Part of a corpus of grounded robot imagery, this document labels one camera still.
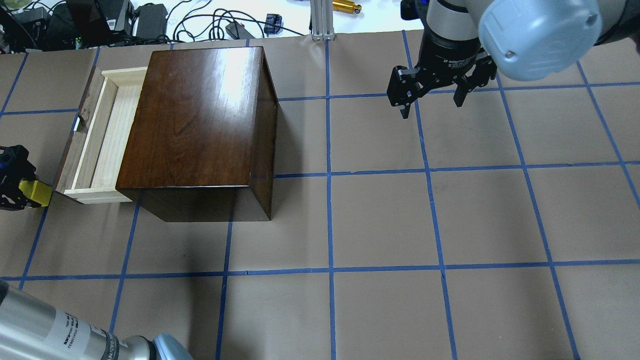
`light blue joint cap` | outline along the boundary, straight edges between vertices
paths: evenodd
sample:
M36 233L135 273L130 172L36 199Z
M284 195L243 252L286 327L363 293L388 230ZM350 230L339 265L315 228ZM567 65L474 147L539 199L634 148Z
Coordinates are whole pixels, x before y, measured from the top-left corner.
M480 43L509 78L542 79L574 64L602 31L597 0L495 0L480 18Z
M166 332L156 336L154 343L162 360L193 360L178 340Z

